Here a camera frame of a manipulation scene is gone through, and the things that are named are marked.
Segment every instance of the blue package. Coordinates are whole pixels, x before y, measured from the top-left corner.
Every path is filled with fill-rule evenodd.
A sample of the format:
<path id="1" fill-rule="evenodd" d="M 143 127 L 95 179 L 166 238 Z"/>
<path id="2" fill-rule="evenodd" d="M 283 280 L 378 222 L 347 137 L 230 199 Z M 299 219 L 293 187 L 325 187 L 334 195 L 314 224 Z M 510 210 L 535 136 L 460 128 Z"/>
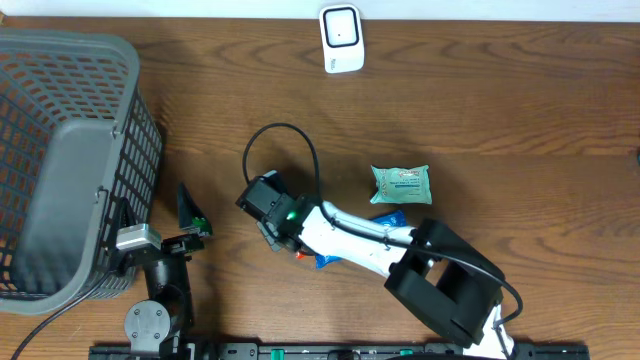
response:
<path id="1" fill-rule="evenodd" d="M 407 226 L 407 218 L 404 216 L 404 213 L 402 212 L 402 210 L 396 210 L 390 214 L 383 215 L 375 219 L 371 219 L 371 221 L 381 225 L 386 225 L 386 226 L 394 226 L 394 227 Z M 316 255 L 316 269 L 318 270 L 322 269 L 325 266 L 331 264 L 332 262 L 336 262 L 340 260 L 342 259 L 338 256 Z"/>

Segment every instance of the basket mesh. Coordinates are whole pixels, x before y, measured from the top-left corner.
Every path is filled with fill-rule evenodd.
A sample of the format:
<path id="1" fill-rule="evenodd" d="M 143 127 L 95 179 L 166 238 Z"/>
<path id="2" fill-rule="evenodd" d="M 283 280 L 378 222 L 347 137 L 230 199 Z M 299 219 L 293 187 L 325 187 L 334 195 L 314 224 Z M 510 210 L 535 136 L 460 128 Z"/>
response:
<path id="1" fill-rule="evenodd" d="M 129 199 L 138 221 L 148 220 L 162 144 L 137 88 L 133 99 L 122 99 L 125 86 L 132 86 L 129 68 L 116 51 L 72 54 L 0 48 L 0 302 L 2 298 L 41 298 L 68 281 L 53 279 L 57 285 L 52 288 L 47 279 L 42 281 L 47 285 L 36 284 L 37 290 L 29 287 L 25 291 L 12 267 L 47 144 L 64 121 L 115 123 L 121 102 L 130 101 L 127 116 L 121 117 L 125 119 L 124 143 L 108 189 L 101 233 L 108 233 L 120 196 Z M 104 271 L 105 264 L 101 251 L 90 280 Z M 109 279 L 94 297 L 117 296 L 132 279 L 133 270 L 124 278 Z"/>

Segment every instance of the green object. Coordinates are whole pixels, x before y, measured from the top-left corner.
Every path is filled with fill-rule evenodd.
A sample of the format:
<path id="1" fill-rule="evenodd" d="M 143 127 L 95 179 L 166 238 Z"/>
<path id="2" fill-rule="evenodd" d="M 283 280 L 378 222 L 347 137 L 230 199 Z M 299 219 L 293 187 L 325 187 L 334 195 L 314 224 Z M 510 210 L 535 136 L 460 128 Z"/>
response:
<path id="1" fill-rule="evenodd" d="M 191 221 L 193 222 L 193 226 L 198 228 L 198 235 L 200 237 L 213 235 L 213 229 L 207 219 L 194 217 Z"/>
<path id="2" fill-rule="evenodd" d="M 371 198 L 371 203 L 431 204 L 428 169 L 428 165 L 413 169 L 379 169 L 372 166 L 378 192 Z"/>
<path id="3" fill-rule="evenodd" d="M 271 350 L 271 360 L 284 360 L 284 350 Z"/>

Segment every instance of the cable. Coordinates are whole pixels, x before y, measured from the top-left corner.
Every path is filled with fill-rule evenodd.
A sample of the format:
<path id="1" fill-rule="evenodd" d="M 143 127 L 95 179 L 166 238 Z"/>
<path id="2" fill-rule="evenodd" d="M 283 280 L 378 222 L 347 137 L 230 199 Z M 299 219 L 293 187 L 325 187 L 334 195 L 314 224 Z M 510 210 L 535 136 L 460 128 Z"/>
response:
<path id="1" fill-rule="evenodd" d="M 514 312 L 512 312 L 511 314 L 503 317 L 502 319 L 496 320 L 493 323 L 493 328 L 496 331 L 496 334 L 498 335 L 498 338 L 501 340 L 501 342 L 503 341 L 502 339 L 502 335 L 500 332 L 500 326 L 506 324 L 507 322 L 515 319 L 516 317 L 518 317 L 518 315 L 520 315 L 520 313 L 522 313 L 522 310 L 524 308 L 524 303 L 522 302 L 522 298 L 520 297 L 520 294 L 518 294 L 518 291 L 516 291 L 516 289 L 511 286 L 511 284 L 509 284 L 506 280 L 501 279 L 499 276 L 494 275 L 493 273 L 491 273 L 490 271 L 487 271 L 483 268 L 481 268 L 478 265 L 475 265 L 473 263 L 470 263 L 466 260 L 463 260 L 455 255 L 451 255 L 451 254 L 447 254 L 441 251 L 432 251 L 429 250 L 427 248 L 424 248 L 422 246 L 418 246 L 418 245 L 411 245 L 411 244 L 405 244 L 405 243 L 401 243 L 401 242 L 397 242 L 397 241 L 391 241 L 389 239 L 386 238 L 379 238 L 377 236 L 374 235 L 370 235 L 370 234 L 366 234 L 366 233 L 362 233 L 359 232 L 357 230 L 353 230 L 350 229 L 342 224 L 340 224 L 335 218 L 331 217 L 327 211 L 325 210 L 324 206 L 322 205 L 322 187 L 320 185 L 320 166 L 318 165 L 318 155 L 316 153 L 316 149 L 313 146 L 313 143 L 311 142 L 311 139 L 309 139 L 309 137 L 307 136 L 307 134 L 305 134 L 304 131 L 302 131 L 300 128 L 298 128 L 295 125 L 291 125 L 291 124 L 287 124 L 287 123 L 273 123 L 273 124 L 269 124 L 266 125 L 264 127 L 262 127 L 260 130 L 258 130 L 249 140 L 249 142 L 247 143 L 247 146 L 244 149 L 244 153 L 242 155 L 242 172 L 244 174 L 244 179 L 247 182 L 247 184 L 249 184 L 249 175 L 247 174 L 247 157 L 249 156 L 249 150 L 251 149 L 251 145 L 253 145 L 253 142 L 258 138 L 258 136 L 260 136 L 263 132 L 274 128 L 274 127 L 286 127 L 289 129 L 292 129 L 294 131 L 296 131 L 298 134 L 300 134 L 304 140 L 307 142 L 307 145 L 309 145 L 309 150 L 311 151 L 311 156 L 313 157 L 313 168 L 315 171 L 315 182 L 316 182 L 316 194 L 318 195 L 318 198 L 320 198 L 321 204 L 320 206 L 318 206 L 320 208 L 320 212 L 322 213 L 322 216 L 335 228 L 338 228 L 348 234 L 354 235 L 354 236 L 358 236 L 370 241 L 374 241 L 380 244 L 384 244 L 386 246 L 394 246 L 394 247 L 398 247 L 398 248 L 402 248 L 405 250 L 409 250 L 409 251 L 415 251 L 415 252 L 419 252 L 419 253 L 423 253 L 425 255 L 429 255 L 431 257 L 436 257 L 436 258 L 442 258 L 442 259 L 447 259 L 449 261 L 455 262 L 458 265 L 462 265 L 468 268 L 473 269 L 474 271 L 488 277 L 489 279 L 491 279 L 492 281 L 495 281 L 497 284 L 499 284 L 500 286 L 502 286 L 503 288 L 505 288 L 505 290 L 507 290 L 515 299 L 516 304 L 517 304 L 517 308 Z M 273 233 L 270 231 L 270 229 L 267 228 L 267 230 L 269 230 L 269 233 L 271 236 L 273 236 Z M 503 345 L 503 352 L 505 352 L 505 356 L 507 357 L 507 359 L 510 359 L 510 355 L 506 354 L 506 347 Z"/>
<path id="2" fill-rule="evenodd" d="M 297 132 L 298 134 L 300 134 L 300 136 L 302 136 L 304 140 L 307 142 L 307 145 L 309 145 L 309 149 L 311 150 L 311 156 L 313 157 L 313 170 L 315 173 L 316 194 L 318 194 L 318 197 L 322 198 L 322 196 L 320 195 L 320 166 L 318 165 L 318 154 L 316 154 L 316 149 L 313 146 L 311 139 L 309 139 L 309 137 L 307 136 L 307 134 L 304 133 L 304 131 L 302 131 L 299 127 L 295 125 L 291 125 L 287 123 L 273 123 L 273 124 L 266 125 L 262 127 L 260 130 L 258 130 L 255 134 L 253 134 L 251 139 L 249 139 L 247 146 L 244 148 L 244 153 L 242 154 L 242 174 L 244 175 L 244 181 L 247 182 L 247 185 L 250 182 L 249 174 L 247 173 L 247 157 L 249 156 L 249 150 L 251 149 L 251 145 L 253 145 L 253 142 L 256 141 L 258 136 L 260 136 L 263 132 L 274 127 L 289 128 Z"/>
<path id="3" fill-rule="evenodd" d="M 502 353 L 507 358 L 507 360 L 513 360 L 515 358 L 515 354 L 512 352 L 509 354 L 507 350 L 507 345 L 504 343 L 504 338 L 502 337 L 502 329 L 500 326 L 494 326 L 493 331 L 496 332 L 496 336 L 498 337 L 498 342 L 500 343 L 500 347 L 502 348 Z"/>
<path id="4" fill-rule="evenodd" d="M 91 296 L 91 294 L 93 294 L 100 286 L 102 286 L 102 284 L 104 284 L 104 282 L 107 280 L 107 278 L 109 278 L 109 276 L 111 275 L 111 272 L 106 272 L 89 290 L 87 290 L 87 292 L 85 292 L 82 296 L 78 297 L 77 299 L 73 300 L 72 302 L 68 303 L 67 305 L 65 305 L 62 309 L 56 311 L 53 315 L 49 316 L 45 321 L 41 322 L 40 325 L 38 325 L 35 329 L 33 329 L 33 331 L 27 335 L 27 337 L 22 340 L 22 343 L 20 344 L 20 346 L 18 346 L 18 348 L 16 349 L 16 351 L 13 353 L 13 356 L 11 356 L 11 360 L 17 360 L 18 357 L 20 356 L 20 353 L 22 353 L 22 351 L 24 350 L 25 347 L 27 347 L 27 345 L 29 344 L 29 342 L 36 336 L 38 335 L 38 333 L 40 331 L 42 331 L 42 329 L 44 329 L 47 325 L 51 324 L 55 319 L 59 318 L 61 315 L 63 315 L 64 313 L 66 313 L 67 311 L 71 310 L 73 307 L 75 307 L 76 305 L 80 304 L 82 301 L 84 301 L 86 298 L 88 298 L 89 296 Z"/>

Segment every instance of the wall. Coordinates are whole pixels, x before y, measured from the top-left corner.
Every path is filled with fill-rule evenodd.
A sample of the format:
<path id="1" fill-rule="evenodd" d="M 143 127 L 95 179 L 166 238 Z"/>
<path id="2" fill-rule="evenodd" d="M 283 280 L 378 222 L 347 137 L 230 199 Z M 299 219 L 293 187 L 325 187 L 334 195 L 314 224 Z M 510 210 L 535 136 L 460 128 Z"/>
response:
<path id="1" fill-rule="evenodd" d="M 7 15 L 36 16 L 316 18 L 324 3 L 329 2 L 0 0 L 0 11 Z M 351 3 L 366 19 L 640 21 L 639 0 L 353 0 Z"/>

